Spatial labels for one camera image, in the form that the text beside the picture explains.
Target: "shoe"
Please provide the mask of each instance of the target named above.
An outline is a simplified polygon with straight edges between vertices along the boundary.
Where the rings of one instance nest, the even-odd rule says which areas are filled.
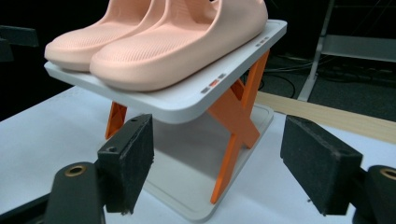
[[[109,0],[101,20],[56,37],[46,46],[44,57],[64,69],[89,72],[94,53],[147,30],[163,16],[164,7],[163,0]]]
[[[166,0],[157,24],[104,46],[90,71],[116,89],[160,90],[247,43],[267,20],[262,0]]]

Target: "pair of slippers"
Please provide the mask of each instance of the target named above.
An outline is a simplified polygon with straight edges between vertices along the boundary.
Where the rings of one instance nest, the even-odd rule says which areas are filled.
[[[267,20],[263,0],[109,0],[101,20],[56,37],[45,58],[109,87],[156,91],[247,43]]]

